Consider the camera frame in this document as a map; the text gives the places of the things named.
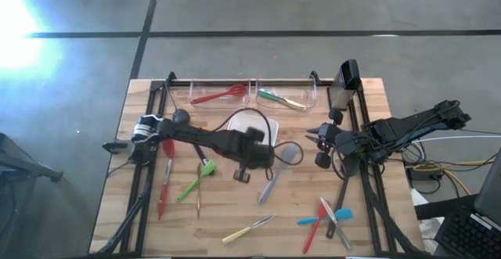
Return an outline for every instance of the red spatula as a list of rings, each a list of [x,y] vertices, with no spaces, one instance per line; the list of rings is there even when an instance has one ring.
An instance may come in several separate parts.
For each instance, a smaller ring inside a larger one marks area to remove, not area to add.
[[[327,211],[324,208],[323,204],[319,204],[319,211],[317,212],[317,220],[315,222],[315,225],[313,226],[312,230],[310,231],[310,234],[308,235],[308,238],[306,238],[305,244],[303,246],[303,254],[306,254],[308,250],[310,249],[310,246],[312,245],[312,240],[313,237],[315,236],[316,229],[319,227],[321,220],[327,216]]]

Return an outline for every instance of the green spatula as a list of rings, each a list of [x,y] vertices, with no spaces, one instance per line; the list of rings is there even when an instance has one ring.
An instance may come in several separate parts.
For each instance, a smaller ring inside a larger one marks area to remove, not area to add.
[[[205,177],[209,175],[212,171],[216,169],[216,167],[217,167],[216,163],[212,160],[209,160],[207,164],[205,164],[202,167],[202,172],[200,176]],[[184,198],[188,196],[188,193],[191,192],[193,188],[195,188],[195,185],[198,183],[198,181],[199,178],[196,178],[191,184],[189,184],[188,187],[179,194],[177,202],[181,202],[182,200],[184,200]]]

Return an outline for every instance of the green utensil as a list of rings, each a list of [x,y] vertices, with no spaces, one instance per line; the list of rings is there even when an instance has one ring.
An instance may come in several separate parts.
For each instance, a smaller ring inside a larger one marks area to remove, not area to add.
[[[305,110],[306,106],[303,106],[300,103],[296,103],[292,99],[287,99],[282,97],[281,95],[278,95],[274,92],[270,92],[268,90],[264,90],[263,88],[259,88],[258,90],[258,96],[272,100],[274,102],[282,103],[284,106],[288,106],[293,110]]]
[[[216,169],[216,167],[217,167],[216,163],[212,160],[209,160],[207,164],[205,164],[202,167],[202,172],[200,176],[205,177],[209,175],[212,171]],[[182,200],[184,200],[184,198],[188,196],[188,193],[191,192],[193,188],[195,188],[195,185],[198,183],[199,180],[200,180],[199,178],[196,178],[191,184],[189,184],[188,187],[179,194],[177,202],[181,202]]]

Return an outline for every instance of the yellow-handled knife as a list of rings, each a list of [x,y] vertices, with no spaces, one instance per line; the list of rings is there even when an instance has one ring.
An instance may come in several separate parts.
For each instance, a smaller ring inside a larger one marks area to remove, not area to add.
[[[224,244],[231,243],[233,240],[238,239],[239,237],[241,237],[246,232],[249,232],[251,229],[255,229],[255,228],[259,227],[259,226],[262,226],[262,225],[268,223],[274,217],[275,217],[275,215],[266,216],[266,217],[262,218],[261,220],[253,223],[252,225],[250,225],[250,226],[248,226],[246,228],[243,228],[243,229],[239,230],[238,232],[233,233],[232,235],[226,236],[224,239],[222,239],[222,242]]]

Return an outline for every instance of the blue handle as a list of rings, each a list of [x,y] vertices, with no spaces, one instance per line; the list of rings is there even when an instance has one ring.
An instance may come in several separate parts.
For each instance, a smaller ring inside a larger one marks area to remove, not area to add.
[[[338,221],[346,221],[353,218],[353,212],[350,208],[341,208],[334,213]],[[297,220],[298,225],[312,224],[316,222],[317,217],[302,218]],[[322,220],[330,219],[329,216],[325,216]]]
[[[297,220],[298,225],[313,224],[316,222],[318,217],[302,218]],[[330,219],[329,216],[325,216],[322,220]]]

